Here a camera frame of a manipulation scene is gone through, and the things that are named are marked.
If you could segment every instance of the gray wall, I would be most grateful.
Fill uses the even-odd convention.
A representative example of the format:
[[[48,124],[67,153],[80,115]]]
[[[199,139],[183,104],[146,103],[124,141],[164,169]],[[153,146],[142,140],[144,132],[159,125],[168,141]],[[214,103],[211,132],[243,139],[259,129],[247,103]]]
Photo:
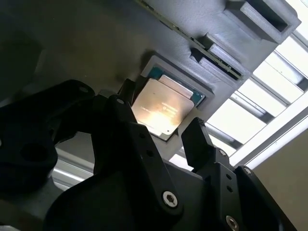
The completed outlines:
[[[308,131],[254,169],[298,231],[308,230]]]

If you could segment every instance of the bright light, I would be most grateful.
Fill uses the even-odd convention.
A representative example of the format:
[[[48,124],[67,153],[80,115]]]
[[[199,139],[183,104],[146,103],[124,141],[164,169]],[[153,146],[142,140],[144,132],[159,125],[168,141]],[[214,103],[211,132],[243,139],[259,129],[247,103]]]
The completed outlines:
[[[266,125],[232,100],[227,100],[207,122],[241,143]]]
[[[303,92],[278,71],[266,62],[263,62],[255,71],[255,76],[268,85],[290,103],[297,100]]]
[[[68,172],[64,172],[64,171],[59,170],[59,169],[57,169],[57,168],[54,168],[53,171],[55,171],[55,172],[57,172],[57,173],[60,173],[60,174],[62,174],[62,175],[64,175],[64,176],[66,176],[66,177],[69,177],[69,178],[72,178],[72,179],[74,179],[74,180],[77,180],[77,181],[79,181],[79,182],[82,182],[82,181],[85,180],[85,179],[83,179],[83,178],[81,178],[81,177],[75,176],[75,175],[70,174],[70,173],[68,173]]]
[[[280,46],[276,48],[300,72],[308,73],[308,53],[292,37],[288,37]]]
[[[265,61],[294,84],[299,84],[302,81],[303,76],[278,53],[273,52]]]
[[[259,145],[270,138],[276,131],[282,128],[291,119],[301,113],[308,106],[308,92],[291,104],[279,116],[263,128],[254,138],[243,145],[230,157],[230,163],[235,165],[248,156]]]
[[[182,157],[178,154],[175,154],[169,161],[171,163],[175,164],[178,167],[184,168],[184,169],[189,170],[189,171],[193,170],[193,167],[190,167],[187,164],[187,160],[184,157]]]
[[[275,117],[285,109],[284,105],[251,80],[247,80],[238,91]]]

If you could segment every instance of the mounting hole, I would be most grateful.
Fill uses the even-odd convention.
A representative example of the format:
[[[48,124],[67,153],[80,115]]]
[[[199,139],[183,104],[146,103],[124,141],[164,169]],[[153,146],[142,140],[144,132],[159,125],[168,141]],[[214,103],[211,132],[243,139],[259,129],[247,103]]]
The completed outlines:
[[[118,101],[118,103],[120,103],[120,104],[124,104],[124,101],[121,100],[121,99],[117,99],[117,101]]]
[[[47,149],[38,143],[28,143],[20,151],[26,161],[41,162],[47,159]]]
[[[226,222],[232,231],[239,231],[239,225],[233,217],[226,216]]]
[[[84,93],[88,93],[88,89],[86,89],[85,87],[79,87],[79,90],[84,92]]]
[[[146,150],[146,153],[149,157],[152,157],[154,155],[154,153],[150,150]]]
[[[244,170],[247,174],[251,174],[251,171],[248,168],[244,167]]]
[[[163,193],[163,200],[165,204],[170,208],[175,208],[178,206],[178,199],[172,192],[165,191]]]
[[[231,193],[233,192],[233,189],[230,186],[227,186],[227,189],[228,189],[229,192],[231,192]]]

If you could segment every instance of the black plastic part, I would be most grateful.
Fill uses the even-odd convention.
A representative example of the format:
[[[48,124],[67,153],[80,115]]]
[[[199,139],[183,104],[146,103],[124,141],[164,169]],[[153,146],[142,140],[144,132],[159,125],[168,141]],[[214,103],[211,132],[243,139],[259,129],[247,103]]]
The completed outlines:
[[[243,219],[249,231],[296,231],[294,225],[252,170],[246,166],[238,166],[235,174]]]
[[[71,80],[0,109],[2,195],[35,195],[24,192],[42,186],[54,167],[52,139],[92,134],[94,176],[56,199],[43,230],[296,231],[254,173],[235,170],[213,146],[204,121],[195,118],[182,135],[194,174],[162,160],[128,102],[93,96]],[[164,203],[165,191],[177,206]]]
[[[182,133],[183,147],[189,166],[194,172],[201,170],[206,164],[220,162],[230,167],[229,158],[220,149],[215,148],[206,130],[205,122],[195,118]]]
[[[57,162],[49,122],[93,95],[87,85],[70,80],[0,108],[1,192],[31,191],[49,177]]]
[[[105,130],[102,132],[101,126],[93,128],[95,176],[88,181],[103,184],[105,178],[114,174],[122,176],[127,193],[125,197],[129,200],[137,229],[144,230],[153,219],[161,221],[153,227],[170,229],[180,219],[183,205],[148,129],[137,124],[129,103],[116,95],[106,101],[98,125],[104,125]],[[85,201],[95,198],[94,194],[86,194],[87,190],[81,185],[64,192],[55,201],[46,217],[47,230],[51,224],[56,230],[61,227],[74,230],[75,224],[71,224],[66,215],[60,214],[67,209],[67,204],[70,204],[70,209],[72,205],[82,207],[79,193],[83,194]],[[164,203],[162,195],[165,191],[176,196],[176,207],[171,208]]]
[[[135,94],[136,83],[130,79],[125,79],[118,95],[121,99],[127,101],[130,106],[133,105],[134,102],[134,94]]]
[[[230,216],[237,222],[240,230],[246,231],[241,212],[236,175],[221,163],[208,165],[203,177],[210,184],[205,206],[204,226],[209,230],[228,230],[226,217]]]

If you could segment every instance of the screw hole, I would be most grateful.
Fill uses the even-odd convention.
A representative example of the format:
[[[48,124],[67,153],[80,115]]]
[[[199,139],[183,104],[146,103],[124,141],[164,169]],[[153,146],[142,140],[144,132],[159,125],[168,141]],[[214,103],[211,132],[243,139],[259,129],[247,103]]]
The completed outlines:
[[[47,159],[47,149],[38,143],[28,143],[20,151],[26,161],[41,162]]]
[[[233,192],[233,189],[230,186],[227,186],[227,189],[228,189],[229,192],[231,192],[231,193]]]
[[[154,155],[154,153],[150,150],[146,150],[146,153],[148,154],[149,157],[152,157]]]
[[[171,195],[168,195],[168,196],[167,196],[167,200],[168,200],[170,203],[174,203],[174,198],[173,198],[173,196],[171,196]]]
[[[251,171],[248,168],[244,167],[244,170],[247,174],[251,174]]]
[[[228,226],[232,229],[232,231],[239,230],[239,226],[234,218],[230,216],[226,216],[226,221],[227,221]]]

